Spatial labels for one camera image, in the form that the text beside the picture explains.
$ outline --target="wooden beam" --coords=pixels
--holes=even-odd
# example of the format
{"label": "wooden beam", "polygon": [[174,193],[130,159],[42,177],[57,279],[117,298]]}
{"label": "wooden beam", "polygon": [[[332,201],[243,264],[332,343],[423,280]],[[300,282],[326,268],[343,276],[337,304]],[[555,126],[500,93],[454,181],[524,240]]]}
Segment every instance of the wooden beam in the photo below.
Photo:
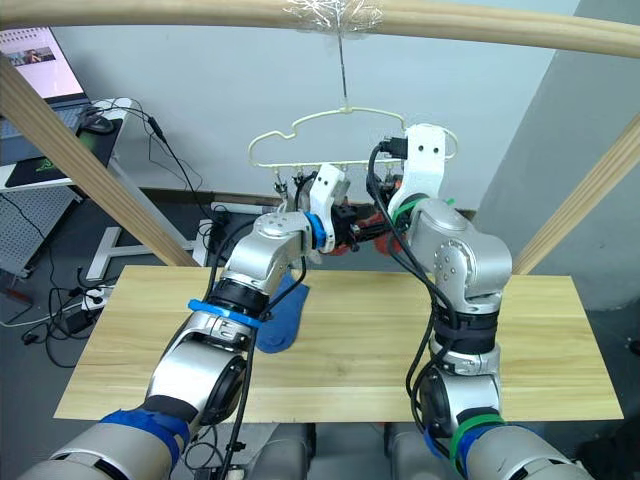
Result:
{"label": "wooden beam", "polygon": [[0,112],[100,207],[167,265],[197,266],[29,83],[0,56]]}
{"label": "wooden beam", "polygon": [[520,252],[514,274],[535,268],[640,161],[640,114]]}
{"label": "wooden beam", "polygon": [[[4,0],[2,28],[49,25],[224,25],[309,28],[287,0]],[[425,0],[393,0],[373,33],[578,50],[640,58],[640,26]]]}

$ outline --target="gray floor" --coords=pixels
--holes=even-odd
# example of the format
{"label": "gray floor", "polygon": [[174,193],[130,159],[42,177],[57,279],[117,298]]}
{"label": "gray floor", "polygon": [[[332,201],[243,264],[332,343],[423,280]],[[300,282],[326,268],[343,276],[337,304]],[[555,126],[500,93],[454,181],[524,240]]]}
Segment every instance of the gray floor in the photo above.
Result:
{"label": "gray floor", "polygon": [[[161,205],[161,209],[187,237],[195,233],[201,214],[193,206]],[[61,286],[75,286],[78,266],[88,267],[104,228],[115,223],[91,202],[79,205],[52,236],[55,280]],[[133,242],[123,235],[123,243]],[[160,264],[153,256],[114,260],[107,276],[117,275],[126,263]],[[46,257],[35,262],[32,276],[19,287],[36,302],[21,321],[33,320],[46,314],[46,294],[49,289],[50,267]],[[322,266],[314,268],[397,271],[389,259],[364,246],[358,254],[329,257]],[[20,306],[0,298],[2,318],[7,319]],[[625,417],[640,414],[638,374],[640,357],[628,349],[628,339],[640,336],[640,304],[613,312],[589,312],[589,319]],[[53,366],[41,345],[23,346],[20,334],[24,329],[0,329],[1,363],[1,437],[0,478],[13,479],[38,460],[46,458],[54,449],[92,424],[87,421],[54,420],[53,413],[70,370]],[[74,362],[82,352],[84,342],[65,341],[54,345],[60,361]],[[606,435],[619,422],[540,422],[527,424],[554,443],[565,454],[572,455],[583,441]],[[248,444],[238,463],[249,461],[269,437],[273,425],[246,425],[241,440]],[[227,426],[220,427],[221,444],[227,437]],[[206,452],[194,452],[193,463]],[[172,479],[191,478],[179,465]],[[312,462],[311,480],[320,478],[386,480],[390,478],[389,464],[383,455],[382,427],[376,424],[323,424],[318,426],[318,456]]]}

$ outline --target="pegboard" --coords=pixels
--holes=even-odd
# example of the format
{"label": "pegboard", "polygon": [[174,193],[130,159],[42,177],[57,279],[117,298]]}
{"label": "pegboard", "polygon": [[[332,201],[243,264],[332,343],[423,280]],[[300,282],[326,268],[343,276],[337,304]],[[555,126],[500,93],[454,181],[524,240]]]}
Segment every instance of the pegboard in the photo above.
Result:
{"label": "pegboard", "polygon": [[[3,195],[20,207],[25,216],[49,235],[62,214],[74,200],[80,200],[70,188],[51,187]],[[0,268],[25,276],[25,267],[43,239],[11,203],[0,197]]]}

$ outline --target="wooden table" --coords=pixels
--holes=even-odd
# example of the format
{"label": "wooden table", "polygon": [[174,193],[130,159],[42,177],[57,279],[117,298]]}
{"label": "wooden table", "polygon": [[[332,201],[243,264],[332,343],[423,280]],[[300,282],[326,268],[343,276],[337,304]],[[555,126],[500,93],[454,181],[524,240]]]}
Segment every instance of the wooden table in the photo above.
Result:
{"label": "wooden table", "polygon": [[[125,268],[56,418],[99,419],[138,406],[209,269]],[[403,273],[310,271],[295,344],[258,352],[247,422],[411,421],[404,376],[425,328],[424,287]],[[515,276],[504,294],[503,416],[622,418],[570,277]]]}

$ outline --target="mouse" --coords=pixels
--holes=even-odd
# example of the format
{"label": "mouse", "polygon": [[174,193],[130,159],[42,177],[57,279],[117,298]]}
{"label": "mouse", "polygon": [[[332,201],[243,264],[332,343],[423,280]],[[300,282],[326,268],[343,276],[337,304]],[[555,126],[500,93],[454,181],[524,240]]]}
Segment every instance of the mouse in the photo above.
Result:
{"label": "mouse", "polygon": [[108,135],[116,128],[111,120],[104,118],[102,115],[89,115],[82,121],[80,127],[99,135]]}

